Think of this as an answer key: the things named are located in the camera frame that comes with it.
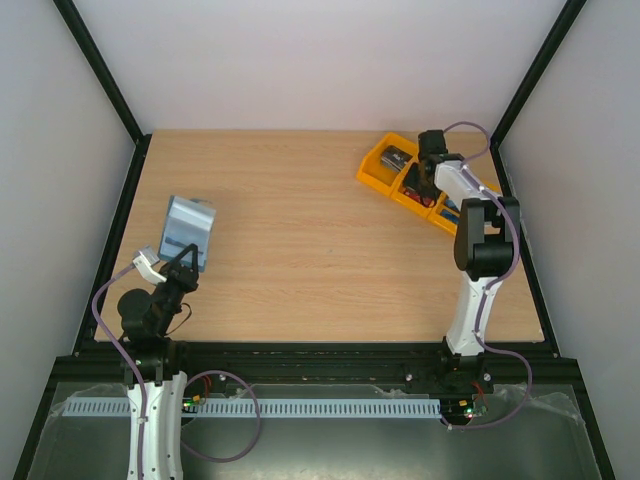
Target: cable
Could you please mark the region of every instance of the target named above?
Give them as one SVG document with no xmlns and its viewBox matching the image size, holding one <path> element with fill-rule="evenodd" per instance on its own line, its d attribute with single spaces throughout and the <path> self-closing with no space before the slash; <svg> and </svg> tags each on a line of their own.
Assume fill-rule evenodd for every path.
<svg viewBox="0 0 640 480">
<path fill-rule="evenodd" d="M 165 337 L 167 335 L 171 335 L 173 332 L 175 332 L 177 329 L 179 329 L 182 325 L 184 325 L 185 323 L 187 323 L 187 320 L 189 320 L 191 318 L 191 314 L 193 313 L 193 310 L 191 310 L 191 305 L 189 305 L 188 303 L 181 303 L 180 306 L 186 305 L 187 308 L 189 309 L 189 313 L 187 314 L 187 318 L 185 318 L 183 321 L 180 322 L 180 324 L 174 328 L 173 330 L 165 333 Z"/>
<path fill-rule="evenodd" d="M 242 385 L 247 390 L 247 392 L 249 392 L 249 396 L 251 397 L 251 400 L 253 400 L 253 405 L 255 406 L 255 409 L 256 409 L 256 430 L 255 430 L 255 433 L 253 434 L 253 438 L 251 439 L 249 444 L 245 447 L 245 449 L 242 450 L 240 453 L 228 458 L 210 457 L 209 455 L 205 455 L 204 453 L 200 453 L 194 450 L 192 447 L 187 445 L 184 442 L 184 440 L 180 440 L 180 443 L 182 444 L 182 448 L 184 448 L 187 452 L 189 452 L 194 457 L 199 458 L 200 460 L 206 460 L 207 462 L 229 463 L 229 462 L 234 462 L 236 460 L 240 460 L 242 457 L 244 457 L 247 453 L 249 453 L 253 449 L 253 447 L 258 442 L 258 438 L 260 437 L 260 432 L 262 431 L 262 419 L 260 418 L 260 404 L 258 404 L 258 397 L 256 397 L 255 393 L 253 393 L 253 390 L 251 389 L 251 387 L 247 382 L 242 380 L 240 377 L 234 375 L 233 373 L 225 372 L 223 370 L 207 370 L 206 372 L 199 373 L 191 377 L 187 382 L 186 386 L 188 387 L 193 382 L 195 382 L 199 378 L 204 377 L 205 375 L 224 375 L 226 377 L 233 378 L 236 382 Z"/>
<path fill-rule="evenodd" d="M 525 390 L 524 397 L 522 401 L 504 417 L 498 420 L 495 420 L 493 422 L 484 423 L 482 425 L 451 425 L 444 417 L 442 417 L 443 423 L 447 426 L 449 430 L 480 430 L 484 428 L 496 427 L 510 420 L 522 409 L 522 407 L 524 407 L 524 404 L 527 402 L 527 399 L 529 398 L 529 395 L 531 394 L 531 389 L 533 387 L 533 372 L 531 370 L 531 365 L 529 364 L 527 359 L 524 358 L 522 355 L 520 355 L 518 352 L 513 352 L 511 350 L 501 350 L 498 348 L 490 347 L 486 343 L 484 343 L 484 340 L 480 335 L 480 321 L 482 319 L 482 313 L 484 312 L 484 307 L 487 302 L 487 291 L 490 290 L 491 287 L 493 287 L 496 283 L 505 281 L 515 271 L 516 267 L 518 266 L 518 261 L 520 260 L 520 236 L 518 235 L 519 232 L 518 230 L 516 230 L 516 226 L 513 223 L 513 220 L 509 216 L 504 205 L 500 203 L 500 201 L 495 195 L 493 195 L 492 193 L 489 193 L 489 189 L 485 187 L 482 183 L 480 183 L 480 181 L 478 181 L 476 177 L 469 172 L 469 167 L 467 165 L 468 162 L 470 160 L 473 160 L 474 158 L 481 157 L 482 155 L 487 153 L 487 151 L 489 150 L 489 145 L 490 145 L 489 132 L 487 132 L 480 125 L 473 122 L 467 122 L 467 121 L 456 122 L 452 125 L 449 125 L 447 128 L 444 129 L 444 131 L 448 132 L 452 128 L 457 127 L 458 125 L 469 125 L 469 126 L 475 127 L 478 130 L 480 130 L 485 136 L 485 139 L 487 141 L 486 147 L 482 151 L 474 155 L 471 155 L 470 157 L 465 158 L 464 161 L 460 164 L 460 173 L 467 181 L 469 181 L 469 183 L 471 183 L 475 188 L 477 188 L 489 200 L 491 200 L 494 203 L 494 205 L 498 208 L 498 211 L 500 211 L 500 214 L 504 218 L 504 221 L 507 224 L 509 231 L 511 232 L 511 237 L 513 238 L 513 259 L 511 260 L 511 266 L 503 275 L 487 283 L 487 286 L 485 287 L 485 292 L 482 295 L 482 298 L 480 299 L 480 305 L 478 306 L 478 312 L 476 314 L 473 334 L 475 335 L 476 340 L 478 341 L 478 344 L 480 344 L 480 346 L 484 348 L 486 351 L 495 353 L 496 355 L 508 355 L 511 357 L 515 357 L 518 360 L 520 360 L 524 364 L 524 367 L 527 369 L 527 388 Z"/>
<path fill-rule="evenodd" d="M 137 458 L 137 466 L 138 466 L 138 480 L 143 480 L 144 473 L 143 473 L 143 469 L 142 469 L 142 467 L 143 467 L 143 465 L 142 465 L 142 454 L 143 454 L 144 424 L 146 422 L 145 413 L 147 411 L 147 389 L 144 386 L 144 379 L 142 378 L 142 374 L 140 373 L 140 370 L 136 366 L 136 363 L 133 361 L 131 356 L 129 356 L 129 354 L 124 349 L 124 347 L 120 344 L 120 342 L 118 341 L 116 336 L 111 332 L 111 330 L 109 330 L 109 327 L 107 327 L 107 325 L 104 323 L 104 320 L 102 320 L 102 317 L 100 317 L 100 313 L 98 312 L 98 299 L 102 296 L 102 294 L 113 283 L 115 283 L 118 279 L 120 279 L 121 277 L 123 277 L 124 275 L 129 273 L 134 268 L 135 267 L 134 267 L 133 263 L 130 263 L 125 268 L 123 268 L 121 271 L 116 273 L 111 280 L 109 280 L 107 283 L 105 283 L 103 286 L 101 286 L 98 289 L 98 291 L 96 292 L 96 294 L 93 296 L 93 299 L 91 300 L 91 311 L 93 312 L 93 316 L 95 317 L 96 322 L 98 322 L 98 325 L 100 325 L 100 328 L 102 328 L 102 330 L 104 330 L 104 333 L 107 334 L 107 337 L 109 337 L 109 340 L 111 341 L 111 343 L 113 343 L 113 346 L 116 347 L 116 350 L 118 350 L 118 352 L 120 352 L 120 355 L 122 355 L 122 358 L 124 358 L 125 362 L 127 362 L 129 367 L 131 368 L 131 371 L 135 375 L 136 380 L 140 384 L 140 391 L 141 391 L 142 401 L 141 401 L 141 404 L 140 404 L 140 415 L 138 416 L 138 418 L 140 420 L 140 423 L 139 423 L 139 427 L 138 427 L 138 452 L 137 452 L 138 458 Z"/>
</svg>

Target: black wire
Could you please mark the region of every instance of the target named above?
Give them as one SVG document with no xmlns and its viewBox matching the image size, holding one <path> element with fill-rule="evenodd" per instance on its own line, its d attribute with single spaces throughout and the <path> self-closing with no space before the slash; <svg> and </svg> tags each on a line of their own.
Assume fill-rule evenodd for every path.
<svg viewBox="0 0 640 480">
<path fill-rule="evenodd" d="M 189 313 L 187 314 L 187 318 L 185 318 L 183 321 L 181 321 L 180 324 L 176 328 L 174 328 L 173 330 L 167 332 L 165 334 L 165 336 L 171 335 L 173 332 L 175 332 L 177 329 L 179 329 L 182 325 L 184 325 L 187 320 L 189 320 L 191 318 L 191 314 L 193 313 L 193 310 L 191 310 L 191 305 L 189 305 L 188 303 L 180 304 L 180 306 L 183 306 L 183 305 L 186 306 L 189 309 Z"/>
</svg>

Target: wire connector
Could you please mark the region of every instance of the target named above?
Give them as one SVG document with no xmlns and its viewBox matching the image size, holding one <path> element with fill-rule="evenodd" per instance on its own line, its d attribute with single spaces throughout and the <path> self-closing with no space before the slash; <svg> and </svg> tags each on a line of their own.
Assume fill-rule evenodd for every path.
<svg viewBox="0 0 640 480">
<path fill-rule="evenodd" d="M 152 285 L 166 282 L 167 279 L 153 269 L 154 265 L 160 263 L 160 258 L 153 251 L 150 245 L 138 250 L 133 256 L 133 264 L 135 265 L 142 278 Z"/>
</svg>

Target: wooden tabletop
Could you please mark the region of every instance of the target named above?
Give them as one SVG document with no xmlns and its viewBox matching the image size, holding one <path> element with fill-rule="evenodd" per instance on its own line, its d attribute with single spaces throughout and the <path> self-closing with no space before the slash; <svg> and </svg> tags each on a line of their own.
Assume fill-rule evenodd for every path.
<svg viewBox="0 0 640 480">
<path fill-rule="evenodd" d="M 383 135 L 155 132 L 116 271 L 144 245 L 158 248 L 171 195 L 204 199 L 217 210 L 209 260 L 185 298 L 193 316 L 173 339 L 440 341 L 461 281 L 453 237 L 356 180 Z M 483 142 L 447 135 L 449 150 L 463 155 Z M 488 155 L 472 166 L 498 184 Z M 103 316 L 117 335 L 116 304 L 132 288 L 152 290 L 132 272 L 107 294 Z M 487 338 L 543 339 L 521 266 L 498 292 Z"/>
</svg>

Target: blue object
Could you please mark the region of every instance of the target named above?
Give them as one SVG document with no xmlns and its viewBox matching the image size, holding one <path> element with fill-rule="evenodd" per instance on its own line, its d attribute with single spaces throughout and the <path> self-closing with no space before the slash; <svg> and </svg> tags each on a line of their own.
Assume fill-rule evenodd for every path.
<svg viewBox="0 0 640 480">
<path fill-rule="evenodd" d="M 172 195 L 158 256 L 164 261 L 169 261 L 187 245 L 195 243 L 198 246 L 198 271 L 204 272 L 215 217 L 216 211 L 213 208 Z M 191 257 L 186 256 L 180 263 L 190 266 Z"/>
</svg>

